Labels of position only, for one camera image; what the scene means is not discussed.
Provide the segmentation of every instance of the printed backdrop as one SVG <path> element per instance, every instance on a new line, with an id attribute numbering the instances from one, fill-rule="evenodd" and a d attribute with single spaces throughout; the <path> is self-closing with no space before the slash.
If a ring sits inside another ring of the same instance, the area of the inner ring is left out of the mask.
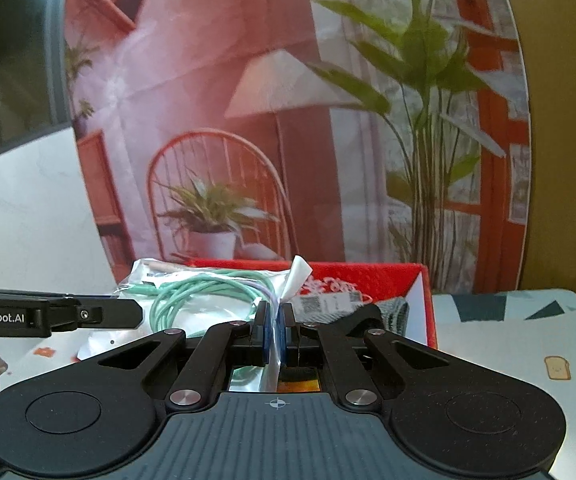
<path id="1" fill-rule="evenodd" d="M 530 186 L 507 0 L 66 0 L 84 179 L 136 258 L 422 262 L 513 289 Z"/>

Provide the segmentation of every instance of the patterned tablecloth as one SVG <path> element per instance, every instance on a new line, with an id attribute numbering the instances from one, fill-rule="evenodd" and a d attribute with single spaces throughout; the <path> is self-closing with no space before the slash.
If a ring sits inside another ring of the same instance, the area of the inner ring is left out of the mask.
<path id="1" fill-rule="evenodd" d="M 535 384 L 566 415 L 550 470 L 576 480 L 576 294 L 539 290 L 433 298 L 441 351 Z"/>

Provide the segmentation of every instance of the red box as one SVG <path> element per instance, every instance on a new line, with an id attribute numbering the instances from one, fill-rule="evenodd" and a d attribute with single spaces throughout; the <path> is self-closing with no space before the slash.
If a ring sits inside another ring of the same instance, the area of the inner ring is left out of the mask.
<path id="1" fill-rule="evenodd" d="M 358 290 L 366 301 L 381 301 L 403 296 L 410 311 L 406 337 L 431 348 L 437 348 L 433 302 L 428 269 L 421 264 L 350 264 L 308 262 L 312 275 L 302 288 L 307 294 L 313 287 L 325 292 Z M 193 259 L 188 265 L 219 269 L 286 270 L 290 262 L 257 260 Z"/>

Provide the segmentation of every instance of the white tag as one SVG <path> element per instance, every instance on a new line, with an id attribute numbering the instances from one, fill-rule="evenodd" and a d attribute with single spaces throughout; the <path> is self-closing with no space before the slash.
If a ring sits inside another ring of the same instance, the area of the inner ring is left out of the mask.
<path id="1" fill-rule="evenodd" d="M 295 296 L 290 300 L 295 317 L 309 314 L 334 314 L 337 312 L 354 312 L 356 302 L 352 292 L 332 292 L 329 294 L 307 294 Z"/>

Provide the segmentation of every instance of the metal pivot screw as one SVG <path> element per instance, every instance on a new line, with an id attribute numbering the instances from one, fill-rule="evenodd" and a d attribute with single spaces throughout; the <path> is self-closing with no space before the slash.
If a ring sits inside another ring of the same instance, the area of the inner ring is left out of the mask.
<path id="1" fill-rule="evenodd" d="M 170 394 L 170 402 L 177 406 L 192 406 L 200 400 L 202 396 L 194 390 L 177 390 Z"/>
<path id="2" fill-rule="evenodd" d="M 346 400 L 355 406 L 368 406 L 377 400 L 377 394 L 370 390 L 352 390 L 346 394 Z"/>

